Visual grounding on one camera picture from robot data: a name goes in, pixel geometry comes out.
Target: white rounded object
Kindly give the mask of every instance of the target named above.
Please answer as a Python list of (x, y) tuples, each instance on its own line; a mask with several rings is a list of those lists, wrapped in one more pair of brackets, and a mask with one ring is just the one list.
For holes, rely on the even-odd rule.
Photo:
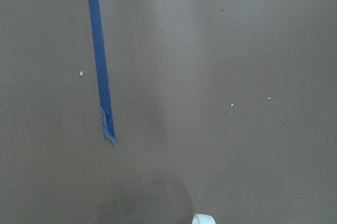
[(195, 215), (192, 224), (216, 224), (212, 216)]

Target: gray floor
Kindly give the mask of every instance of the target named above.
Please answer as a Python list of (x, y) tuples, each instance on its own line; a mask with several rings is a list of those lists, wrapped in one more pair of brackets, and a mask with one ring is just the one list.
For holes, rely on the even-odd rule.
[(100, 1), (116, 148), (87, 0), (1, 0), (0, 223), (337, 223), (337, 0)]

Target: blue tape strip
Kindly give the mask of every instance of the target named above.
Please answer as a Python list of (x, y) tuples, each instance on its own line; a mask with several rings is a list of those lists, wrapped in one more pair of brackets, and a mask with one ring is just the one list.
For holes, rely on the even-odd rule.
[(103, 114), (103, 132), (105, 136), (112, 141), (113, 145), (116, 146), (99, 1), (89, 0), (89, 9), (95, 51), (98, 91), (100, 93)]

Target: white object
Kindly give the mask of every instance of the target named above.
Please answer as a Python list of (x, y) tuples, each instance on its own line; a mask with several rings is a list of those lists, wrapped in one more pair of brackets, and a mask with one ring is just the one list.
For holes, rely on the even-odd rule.
[(195, 215), (192, 224), (216, 224), (212, 216)]

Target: blue line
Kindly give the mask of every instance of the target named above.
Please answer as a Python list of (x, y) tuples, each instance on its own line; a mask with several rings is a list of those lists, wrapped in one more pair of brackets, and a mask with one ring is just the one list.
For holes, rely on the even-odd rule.
[(89, 9), (94, 42), (98, 91), (100, 93), (100, 102), (103, 114), (103, 132), (105, 136), (112, 141), (113, 145), (116, 146), (114, 122), (112, 119), (109, 81), (106, 68), (100, 2), (98, 0), (89, 0)]

